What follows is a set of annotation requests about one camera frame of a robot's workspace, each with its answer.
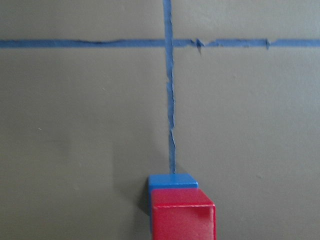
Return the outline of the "blue cube block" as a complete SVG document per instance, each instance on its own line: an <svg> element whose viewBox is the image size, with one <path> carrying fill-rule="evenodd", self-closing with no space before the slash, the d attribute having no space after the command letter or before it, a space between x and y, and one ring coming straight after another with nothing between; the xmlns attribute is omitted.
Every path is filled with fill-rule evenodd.
<svg viewBox="0 0 320 240"><path fill-rule="evenodd" d="M152 191L157 189L198 188L198 182L188 173L153 174L148 177L148 210L152 218Z"/></svg>

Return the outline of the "red cube block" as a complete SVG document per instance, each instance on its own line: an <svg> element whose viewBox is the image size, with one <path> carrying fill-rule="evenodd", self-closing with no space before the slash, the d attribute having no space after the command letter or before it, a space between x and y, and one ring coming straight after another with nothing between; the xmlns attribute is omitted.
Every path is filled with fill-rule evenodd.
<svg viewBox="0 0 320 240"><path fill-rule="evenodd" d="M216 206L199 188L151 192L153 240L215 240Z"/></svg>

